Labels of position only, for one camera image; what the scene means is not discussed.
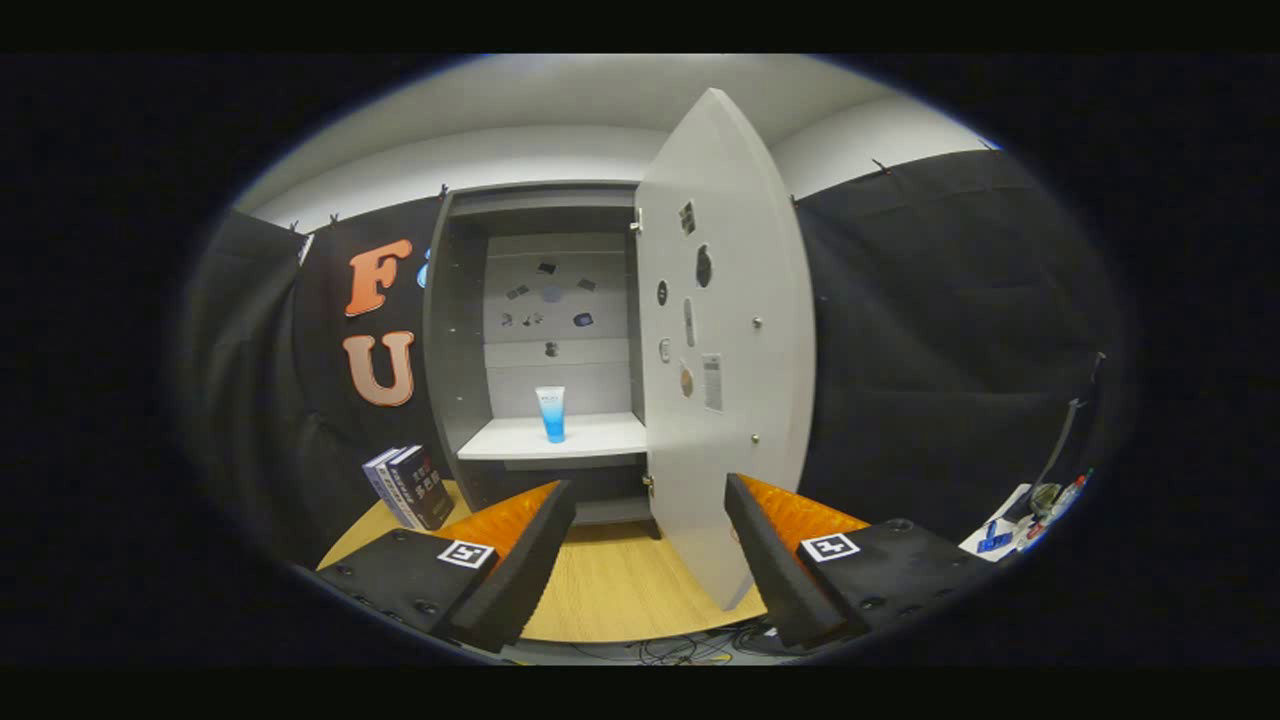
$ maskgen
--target orange letter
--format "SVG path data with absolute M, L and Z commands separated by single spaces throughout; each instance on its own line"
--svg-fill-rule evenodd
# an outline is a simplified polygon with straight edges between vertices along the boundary
M 408 258 L 413 251 L 413 245 L 407 240 L 399 240 L 390 245 L 384 245 L 369 252 L 361 252 L 351 259 L 351 266 L 356 270 L 351 281 L 351 304 L 347 305 L 347 316 L 355 318 L 370 310 L 378 310 L 387 300 L 378 292 L 378 284 L 388 288 L 396 282 L 396 258 Z
M 408 366 L 408 346 L 413 343 L 413 333 L 398 332 L 383 336 L 383 345 L 392 352 L 392 373 L 396 384 L 387 388 L 374 379 L 374 338 L 361 334 L 342 341 L 351 364 L 351 379 L 356 392 L 374 405 L 396 407 L 404 405 L 413 396 L 413 370 Z

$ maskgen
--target book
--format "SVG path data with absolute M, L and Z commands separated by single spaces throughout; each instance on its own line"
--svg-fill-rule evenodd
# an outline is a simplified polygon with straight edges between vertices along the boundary
M 378 457 L 374 457 L 369 462 L 365 462 L 362 469 L 365 471 L 365 477 L 369 478 L 369 484 L 374 487 L 374 492 L 378 493 L 378 497 L 380 497 L 381 501 L 387 503 L 387 507 L 390 509 L 392 515 L 396 516 L 396 520 L 398 520 L 402 527 L 411 528 L 412 525 L 410 524 L 408 519 L 404 518 L 404 514 L 401 511 L 399 505 L 392 496 L 390 487 L 388 487 L 388 484 L 383 482 L 381 475 L 378 473 L 379 465 L 384 465 L 388 460 L 396 457 L 401 452 L 403 452 L 403 448 L 401 447 L 393 447 L 390 450 L 387 450 Z
M 399 455 L 403 455 L 404 452 L 404 448 L 396 448 L 396 450 L 397 450 L 396 452 L 383 459 L 374 468 L 378 470 L 378 477 L 383 479 L 383 484 L 387 487 L 388 493 L 396 502 L 396 507 L 399 509 L 399 515 L 403 518 L 402 520 L 403 525 L 412 530 L 422 530 L 425 528 L 422 527 L 422 523 L 413 515 L 413 510 L 410 509 L 408 497 L 404 495 L 404 492 L 396 483 L 396 479 L 392 477 L 389 468 L 390 461 L 398 457 Z
M 387 461 L 387 469 L 408 500 L 415 519 L 428 530 L 438 530 L 453 511 L 453 498 L 444 489 L 440 474 L 431 468 L 426 450 L 415 445 Z

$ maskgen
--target black book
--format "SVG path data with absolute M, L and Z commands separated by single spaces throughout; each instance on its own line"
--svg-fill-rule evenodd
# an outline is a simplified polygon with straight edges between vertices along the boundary
M 415 445 L 389 460 L 387 469 L 422 527 L 440 529 L 453 511 L 453 498 L 445 492 L 440 474 L 431 468 L 426 450 Z

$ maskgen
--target ceiling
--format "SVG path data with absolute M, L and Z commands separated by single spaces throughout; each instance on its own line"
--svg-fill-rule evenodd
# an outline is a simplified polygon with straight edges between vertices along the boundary
M 892 94 L 806 55 L 488 55 L 407 85 L 319 132 L 237 206 L 257 208 L 366 155 L 462 132 L 544 124 L 671 132 L 708 87 L 727 92 L 765 145 Z

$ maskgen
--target black curtain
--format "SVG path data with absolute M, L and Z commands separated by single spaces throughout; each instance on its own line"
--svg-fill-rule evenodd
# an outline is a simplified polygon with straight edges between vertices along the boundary
M 442 459 L 422 368 L 422 287 L 442 200 L 387 208 L 306 238 L 228 214 L 187 286 L 175 391 L 182 434 L 210 497 L 276 556 L 314 568 L 375 502 L 361 465 L 393 446 Z M 375 311 L 347 318 L 351 258 L 399 240 L 412 251 Z M 413 392 L 397 407 L 365 401 L 342 341 L 376 338 L 376 380 L 393 384 L 381 346 L 408 331 Z
M 183 297 L 174 392 L 212 502 L 274 555 L 315 566 L 375 500 L 362 452 L 308 409 L 294 352 L 306 238 L 230 213 Z
M 1074 430 L 1087 441 L 1057 470 L 1116 450 L 1125 309 L 1079 223 L 1006 154 L 906 163 L 796 211 L 818 324 L 801 493 L 960 542 L 1044 469 L 1100 351 L 1098 406 Z

